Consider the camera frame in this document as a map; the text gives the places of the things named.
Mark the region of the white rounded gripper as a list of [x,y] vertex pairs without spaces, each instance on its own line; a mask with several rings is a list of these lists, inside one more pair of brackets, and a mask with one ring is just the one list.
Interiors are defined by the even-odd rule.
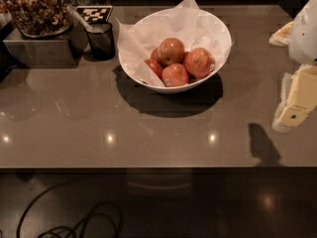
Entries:
[[272,128],[288,132],[300,126],[317,106],[317,0],[309,0],[289,22],[271,35],[268,42],[277,47],[288,45],[289,56],[302,66],[285,73],[281,82],[280,103]]

